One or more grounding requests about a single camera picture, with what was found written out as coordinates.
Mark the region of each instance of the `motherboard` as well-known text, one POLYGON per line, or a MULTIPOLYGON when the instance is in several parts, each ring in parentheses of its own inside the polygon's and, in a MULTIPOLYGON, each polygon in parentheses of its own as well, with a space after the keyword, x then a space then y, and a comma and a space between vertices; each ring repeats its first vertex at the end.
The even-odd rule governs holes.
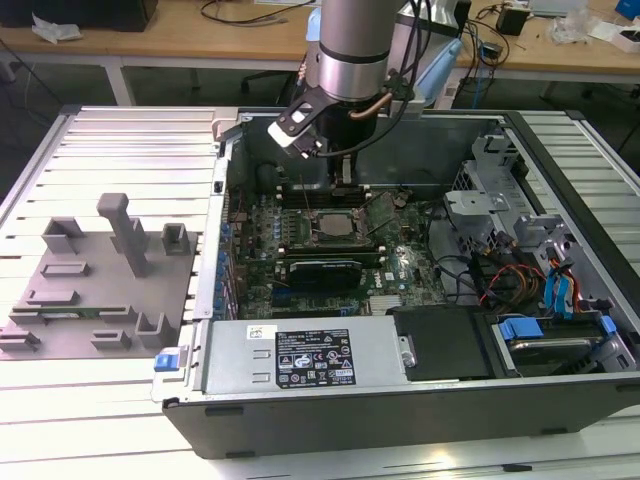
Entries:
POLYGON ((230 213, 237 318, 384 315, 445 302, 424 238, 432 203, 378 190, 357 207, 316 208, 303 194, 303 208, 263 195, 230 213))

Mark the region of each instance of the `blue latch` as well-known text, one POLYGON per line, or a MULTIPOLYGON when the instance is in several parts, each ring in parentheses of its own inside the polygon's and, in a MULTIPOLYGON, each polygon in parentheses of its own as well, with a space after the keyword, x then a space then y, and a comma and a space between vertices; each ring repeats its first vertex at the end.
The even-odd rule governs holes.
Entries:
POLYGON ((180 367, 178 367, 178 357, 179 354, 177 353, 159 353, 156 355, 153 369, 156 372, 177 372, 180 370, 180 367))
POLYGON ((507 318, 498 325, 502 338, 506 341, 516 338, 540 338, 544 336, 538 320, 533 317, 507 318))
POLYGON ((609 315, 603 315, 602 318, 600 318, 600 323, 607 336, 611 336, 618 331, 616 324, 609 315))

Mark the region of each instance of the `desk leg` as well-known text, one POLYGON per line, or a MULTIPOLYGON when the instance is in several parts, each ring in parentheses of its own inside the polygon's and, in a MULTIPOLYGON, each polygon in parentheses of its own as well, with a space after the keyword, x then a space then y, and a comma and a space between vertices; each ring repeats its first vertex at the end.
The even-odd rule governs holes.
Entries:
POLYGON ((200 75, 197 68, 189 69, 189 77, 191 78, 191 90, 200 90, 202 82, 200 82, 200 75))
POLYGON ((542 100, 549 100, 549 97, 553 95, 553 91, 558 86, 558 82, 547 82, 542 91, 540 92, 540 98, 542 100))
POLYGON ((460 81, 465 77, 466 69, 454 68, 449 74, 449 78, 444 84, 440 95, 436 99, 436 103, 433 106, 434 110, 450 110, 453 106, 453 101, 456 99, 458 93, 458 87, 460 81))
POLYGON ((16 81, 16 76, 13 74, 9 62, 0 62, 0 80, 3 83, 13 83, 16 81))
POLYGON ((117 64, 107 64, 104 65, 104 69, 107 72, 107 77, 109 77, 111 90, 113 90, 113 96, 115 97, 118 106, 134 106, 136 104, 136 100, 133 96, 133 90, 124 76, 122 67, 117 64))

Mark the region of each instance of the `white sticker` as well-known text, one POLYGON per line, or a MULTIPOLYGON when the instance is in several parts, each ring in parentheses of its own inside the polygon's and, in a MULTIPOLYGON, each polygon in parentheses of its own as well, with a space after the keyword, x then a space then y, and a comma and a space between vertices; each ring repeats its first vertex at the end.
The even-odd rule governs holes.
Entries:
POLYGON ((249 325, 247 340, 274 340, 277 331, 277 325, 249 325))

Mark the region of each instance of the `white paper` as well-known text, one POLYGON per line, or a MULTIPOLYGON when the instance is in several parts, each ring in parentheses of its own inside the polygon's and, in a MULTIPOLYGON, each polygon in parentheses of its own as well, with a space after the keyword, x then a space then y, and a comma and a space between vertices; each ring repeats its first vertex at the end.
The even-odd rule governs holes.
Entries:
POLYGON ((57 45, 59 41, 77 40, 82 38, 82 33, 80 33, 80 29, 77 25, 58 25, 57 23, 49 23, 42 20, 33 14, 32 16, 35 25, 31 27, 31 31, 48 42, 57 45))
POLYGON ((613 37, 623 28, 624 27, 622 27, 621 25, 615 25, 613 23, 603 22, 602 20, 600 20, 593 26, 593 28, 589 32, 589 36, 604 40, 605 42, 610 42, 611 40, 613 40, 613 37))

